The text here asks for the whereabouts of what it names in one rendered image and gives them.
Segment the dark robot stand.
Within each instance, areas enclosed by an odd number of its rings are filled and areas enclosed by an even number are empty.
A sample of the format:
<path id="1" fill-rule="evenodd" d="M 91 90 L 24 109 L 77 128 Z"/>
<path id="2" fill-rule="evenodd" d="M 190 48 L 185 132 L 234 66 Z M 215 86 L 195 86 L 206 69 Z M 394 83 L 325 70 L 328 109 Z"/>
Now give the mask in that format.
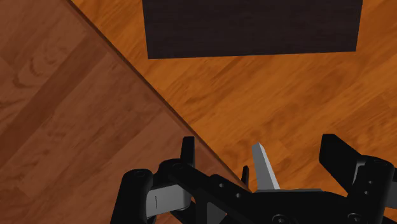
<path id="1" fill-rule="evenodd" d="M 142 0 L 149 59 L 353 52 L 363 0 Z"/>

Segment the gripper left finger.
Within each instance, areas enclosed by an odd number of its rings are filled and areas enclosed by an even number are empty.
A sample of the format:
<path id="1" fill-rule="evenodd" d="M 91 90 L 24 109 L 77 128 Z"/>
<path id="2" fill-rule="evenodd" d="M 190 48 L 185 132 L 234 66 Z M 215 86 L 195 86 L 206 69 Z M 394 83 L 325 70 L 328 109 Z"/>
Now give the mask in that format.
<path id="1" fill-rule="evenodd" d="M 194 168 L 194 137 L 184 137 L 181 156 L 160 163 L 158 171 L 133 169 L 126 172 L 120 184 L 110 224 L 155 224 L 157 216 L 149 215 L 148 194 L 156 184 L 178 185 L 195 201 L 171 214 L 182 224 L 252 224 L 252 196 L 247 190 L 213 174 L 207 176 Z"/>

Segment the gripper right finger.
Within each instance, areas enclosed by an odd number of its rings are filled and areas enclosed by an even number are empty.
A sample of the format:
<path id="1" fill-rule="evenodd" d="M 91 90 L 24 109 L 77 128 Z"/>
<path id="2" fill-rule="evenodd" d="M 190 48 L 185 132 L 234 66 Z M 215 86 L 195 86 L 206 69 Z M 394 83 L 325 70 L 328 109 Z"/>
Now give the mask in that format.
<path id="1" fill-rule="evenodd" d="M 347 192 L 346 224 L 397 224 L 384 216 L 394 182 L 394 165 L 362 155 L 335 134 L 323 134 L 319 162 Z"/>

